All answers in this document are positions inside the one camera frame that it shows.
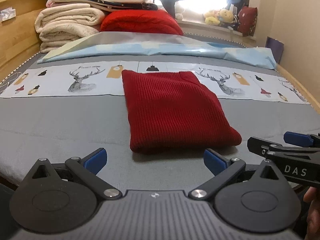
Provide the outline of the person's right hand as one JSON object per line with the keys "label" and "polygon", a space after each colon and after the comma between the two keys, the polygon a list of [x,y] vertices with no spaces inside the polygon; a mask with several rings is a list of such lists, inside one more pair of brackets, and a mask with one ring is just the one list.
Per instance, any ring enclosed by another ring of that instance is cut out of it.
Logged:
{"label": "person's right hand", "polygon": [[319,239],[319,227],[320,227],[320,198],[319,189],[310,187],[304,194],[304,202],[310,203],[307,217],[307,240]]}

